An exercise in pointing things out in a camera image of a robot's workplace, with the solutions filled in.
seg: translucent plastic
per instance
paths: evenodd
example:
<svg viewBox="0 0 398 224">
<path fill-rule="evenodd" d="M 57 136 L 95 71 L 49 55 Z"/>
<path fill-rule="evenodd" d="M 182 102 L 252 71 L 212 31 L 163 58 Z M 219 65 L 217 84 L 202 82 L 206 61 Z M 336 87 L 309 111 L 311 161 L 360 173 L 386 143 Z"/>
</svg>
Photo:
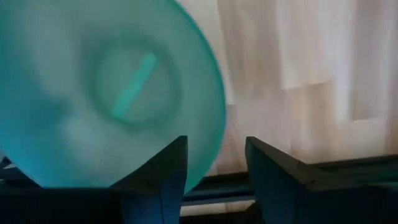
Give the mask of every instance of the translucent plastic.
<svg viewBox="0 0 398 224">
<path fill-rule="evenodd" d="M 226 119 L 216 60 L 172 0 L 0 1 L 0 104 L 0 147 L 44 187 L 107 187 L 187 135 L 190 190 Z"/>
</svg>

